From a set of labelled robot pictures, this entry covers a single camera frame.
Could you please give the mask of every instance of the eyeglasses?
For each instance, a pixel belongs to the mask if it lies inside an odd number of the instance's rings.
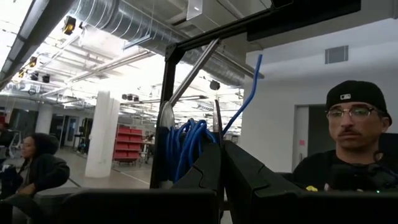
[[[375,108],[351,108],[351,109],[332,109],[327,111],[326,117],[329,120],[338,120],[341,119],[344,114],[347,112],[351,118],[356,121],[361,121],[366,119]]]

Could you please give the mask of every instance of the red shelving unit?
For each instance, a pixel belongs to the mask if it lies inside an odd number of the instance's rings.
[[[114,144],[113,161],[135,162],[141,158],[142,130],[118,127]]]

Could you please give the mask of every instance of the mustache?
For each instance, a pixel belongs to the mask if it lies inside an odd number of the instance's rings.
[[[359,131],[353,130],[353,129],[346,129],[346,130],[342,130],[342,132],[339,133],[339,136],[344,136],[344,135],[361,135],[361,133],[359,133]]]

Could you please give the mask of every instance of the logo on cap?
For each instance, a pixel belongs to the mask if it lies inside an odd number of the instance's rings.
[[[349,100],[349,99],[351,99],[351,94],[340,95],[340,99],[341,100]]]

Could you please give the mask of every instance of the person in background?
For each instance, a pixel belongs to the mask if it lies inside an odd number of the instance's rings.
[[[305,158],[293,172],[294,182],[332,190],[327,182],[333,165],[377,162],[398,173],[398,159],[379,150],[379,137],[387,131],[392,119],[377,85],[361,81],[340,83],[329,91],[326,109],[336,150]]]
[[[67,163],[54,156],[58,151],[56,137],[35,133],[24,139],[22,156],[25,159],[20,171],[17,194],[31,195],[36,192],[59,187],[67,182],[70,169]],[[12,211],[13,223],[26,223],[26,216],[18,209]]]
[[[7,159],[7,150],[14,139],[14,133],[9,130],[7,123],[0,123],[0,166]]]
[[[146,137],[146,140],[151,144],[155,144],[155,134],[148,135],[148,137]]]

